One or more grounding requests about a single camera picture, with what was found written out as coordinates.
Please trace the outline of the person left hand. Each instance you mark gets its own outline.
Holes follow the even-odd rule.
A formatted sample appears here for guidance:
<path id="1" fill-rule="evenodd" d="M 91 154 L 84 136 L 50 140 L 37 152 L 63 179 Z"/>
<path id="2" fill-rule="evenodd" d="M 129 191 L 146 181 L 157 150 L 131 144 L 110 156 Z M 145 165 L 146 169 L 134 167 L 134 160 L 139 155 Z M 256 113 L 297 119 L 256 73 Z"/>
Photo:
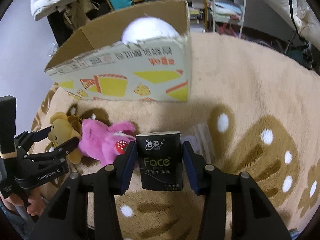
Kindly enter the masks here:
<path id="1" fill-rule="evenodd" d="M 15 206 L 24 207 L 24 202 L 16 194 L 11 194 L 10 197 L 4 198 L 1 194 L 1 200 L 4 206 L 13 213 L 17 213 Z M 45 210 L 47 204 L 41 196 L 41 191 L 39 188 L 33 189 L 28 197 L 29 206 L 27 207 L 27 213 L 31 216 L 40 216 Z"/>

